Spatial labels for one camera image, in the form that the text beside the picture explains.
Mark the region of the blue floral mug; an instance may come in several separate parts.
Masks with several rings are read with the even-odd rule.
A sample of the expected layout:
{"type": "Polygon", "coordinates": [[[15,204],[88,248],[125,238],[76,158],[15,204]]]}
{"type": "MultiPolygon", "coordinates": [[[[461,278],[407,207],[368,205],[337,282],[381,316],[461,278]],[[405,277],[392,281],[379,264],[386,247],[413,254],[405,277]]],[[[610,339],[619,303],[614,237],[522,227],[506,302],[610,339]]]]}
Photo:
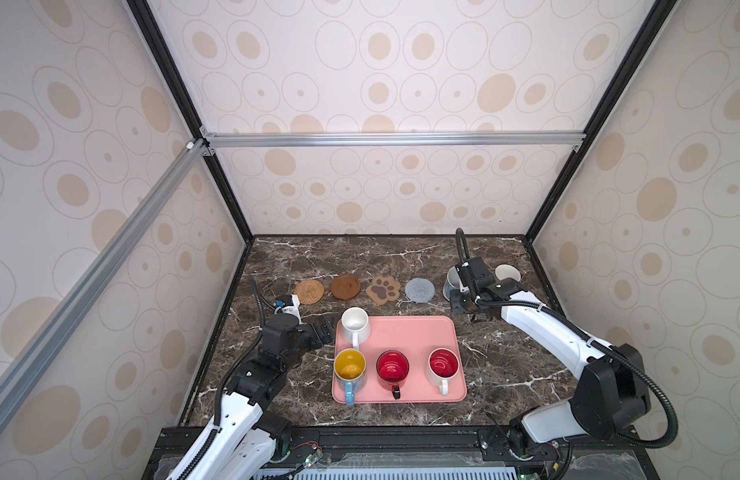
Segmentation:
{"type": "Polygon", "coordinates": [[[446,275],[445,283],[443,286],[443,296],[447,301],[450,301],[454,295],[459,294],[462,289],[461,279],[456,267],[451,267],[446,275]]]}

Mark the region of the grey mug white inside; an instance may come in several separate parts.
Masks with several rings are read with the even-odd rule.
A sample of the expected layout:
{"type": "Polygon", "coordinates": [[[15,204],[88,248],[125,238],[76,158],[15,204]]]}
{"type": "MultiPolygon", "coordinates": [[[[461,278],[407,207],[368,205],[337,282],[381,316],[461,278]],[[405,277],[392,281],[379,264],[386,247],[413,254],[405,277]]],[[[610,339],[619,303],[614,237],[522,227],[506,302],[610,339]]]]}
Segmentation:
{"type": "Polygon", "coordinates": [[[495,277],[499,281],[512,279],[515,282],[520,282],[522,279],[521,272],[516,267],[509,265],[509,264],[498,265],[495,268],[494,273],[495,273],[495,277]]]}

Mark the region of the dark brown wooden coaster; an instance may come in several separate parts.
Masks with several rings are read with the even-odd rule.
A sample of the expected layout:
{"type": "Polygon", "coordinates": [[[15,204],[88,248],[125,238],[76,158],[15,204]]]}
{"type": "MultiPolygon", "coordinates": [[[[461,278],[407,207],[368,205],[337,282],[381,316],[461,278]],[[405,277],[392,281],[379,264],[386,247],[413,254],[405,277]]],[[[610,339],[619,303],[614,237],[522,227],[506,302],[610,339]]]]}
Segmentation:
{"type": "Polygon", "coordinates": [[[352,300],[359,295],[361,282],[355,275],[342,274],[332,280],[330,290],[333,297],[337,300],[352,300]]]}

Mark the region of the light blue woven coaster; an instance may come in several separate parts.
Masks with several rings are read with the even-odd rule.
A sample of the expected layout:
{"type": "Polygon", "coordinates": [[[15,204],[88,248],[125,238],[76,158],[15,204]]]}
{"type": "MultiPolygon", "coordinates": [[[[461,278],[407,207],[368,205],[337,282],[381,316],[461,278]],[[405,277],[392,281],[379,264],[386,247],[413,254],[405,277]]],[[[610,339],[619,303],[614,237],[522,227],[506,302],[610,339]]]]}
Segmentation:
{"type": "Polygon", "coordinates": [[[413,278],[406,283],[405,294],[414,303],[426,304],[434,298],[436,287],[428,279],[413,278]]]}

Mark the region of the cork paw print coaster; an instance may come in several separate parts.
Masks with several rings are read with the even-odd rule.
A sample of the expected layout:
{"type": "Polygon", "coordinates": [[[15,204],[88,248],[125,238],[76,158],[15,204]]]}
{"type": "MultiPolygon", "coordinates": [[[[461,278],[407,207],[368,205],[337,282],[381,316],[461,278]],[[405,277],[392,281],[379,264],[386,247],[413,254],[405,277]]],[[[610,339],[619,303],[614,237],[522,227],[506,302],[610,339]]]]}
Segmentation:
{"type": "Polygon", "coordinates": [[[397,301],[400,298],[401,284],[392,276],[376,277],[366,289],[366,294],[372,302],[383,306],[388,302],[397,301]]]}

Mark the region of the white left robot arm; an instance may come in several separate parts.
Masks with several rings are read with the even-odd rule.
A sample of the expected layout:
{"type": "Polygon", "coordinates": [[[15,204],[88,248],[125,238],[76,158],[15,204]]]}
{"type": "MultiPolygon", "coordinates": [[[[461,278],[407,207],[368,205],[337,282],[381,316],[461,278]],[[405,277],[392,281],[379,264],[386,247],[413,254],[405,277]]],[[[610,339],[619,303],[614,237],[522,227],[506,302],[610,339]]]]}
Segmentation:
{"type": "Polygon", "coordinates": [[[289,422],[265,411],[304,355],[336,342],[334,313],[290,313],[265,320],[253,346],[221,382],[214,415],[170,479],[251,479],[271,460],[288,454],[289,422]]]}

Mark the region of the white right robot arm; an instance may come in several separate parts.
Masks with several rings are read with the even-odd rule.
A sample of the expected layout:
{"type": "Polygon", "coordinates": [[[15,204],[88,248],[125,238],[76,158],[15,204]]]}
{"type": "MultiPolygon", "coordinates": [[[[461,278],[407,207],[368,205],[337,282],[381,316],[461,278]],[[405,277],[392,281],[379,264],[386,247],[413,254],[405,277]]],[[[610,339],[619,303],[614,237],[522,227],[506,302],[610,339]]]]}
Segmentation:
{"type": "Polygon", "coordinates": [[[616,346],[586,332],[511,278],[480,294],[455,287],[447,298],[456,314],[486,313],[522,330],[577,380],[572,397],[532,409],[512,421],[508,439],[516,449],[582,435],[599,440],[619,438],[646,449],[659,449],[677,438],[676,410],[646,374],[640,352],[631,345],[616,346]],[[665,432],[650,440],[630,435],[626,428],[650,411],[652,397],[666,416],[665,432]]]}

